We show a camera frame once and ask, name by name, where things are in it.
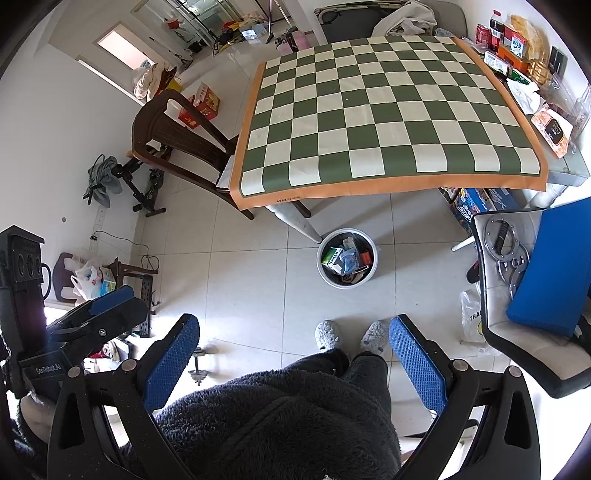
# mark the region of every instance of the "blue gripper pad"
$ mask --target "blue gripper pad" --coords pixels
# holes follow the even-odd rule
[[[390,345],[406,370],[423,405],[441,414],[447,404],[445,380],[399,317],[389,330]]]
[[[199,343],[199,323],[193,315],[186,317],[184,326],[146,377],[143,401],[149,413],[166,405]]]

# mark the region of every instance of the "wall socket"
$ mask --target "wall socket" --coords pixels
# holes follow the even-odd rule
[[[92,228],[91,235],[93,233],[95,233],[97,230],[102,230],[106,213],[107,213],[107,209],[105,207],[103,207],[102,205],[99,206],[99,209],[96,211],[95,225]],[[90,253],[93,257],[95,255],[97,255],[98,250],[99,250],[99,241],[98,240],[91,240],[88,250],[90,251]]]

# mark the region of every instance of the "dark brown chair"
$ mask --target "dark brown chair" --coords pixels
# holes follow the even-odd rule
[[[188,128],[178,124],[174,119],[166,115],[166,107],[169,100],[179,103],[191,116],[209,133],[221,146],[219,148],[210,141],[200,137]],[[203,114],[197,110],[189,100],[175,90],[164,90],[146,103],[135,116],[131,128],[132,151],[134,156],[152,167],[160,168],[166,173],[175,175],[195,185],[212,192],[228,202],[234,208],[238,208],[229,192],[218,190],[216,183],[204,179],[190,170],[179,167],[167,160],[158,158],[149,152],[147,143],[156,140],[164,145],[176,148],[182,152],[197,157],[215,168],[219,175],[222,174],[228,160],[234,155],[238,136],[227,139]],[[310,211],[301,203],[293,202],[301,214],[310,218]],[[243,210],[242,214],[253,220],[254,215],[249,210]]]

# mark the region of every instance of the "cardboard box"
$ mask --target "cardboard box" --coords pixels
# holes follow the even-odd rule
[[[197,93],[189,97],[189,102],[191,102],[208,120],[217,117],[220,99],[215,93],[213,93],[211,88],[203,82],[201,82]],[[199,126],[199,122],[197,122],[197,120],[195,120],[184,108],[179,113],[178,119],[189,128],[197,128]]]
[[[504,188],[497,189],[460,189],[460,193],[454,200],[450,210],[456,215],[460,213],[468,225],[476,213],[496,212],[499,210],[517,210],[519,206],[509,191]]]

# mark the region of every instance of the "white cloth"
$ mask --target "white cloth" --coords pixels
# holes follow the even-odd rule
[[[431,8],[416,0],[410,0],[394,13],[381,19],[374,27],[372,36],[420,35],[430,33],[436,25],[435,14]]]

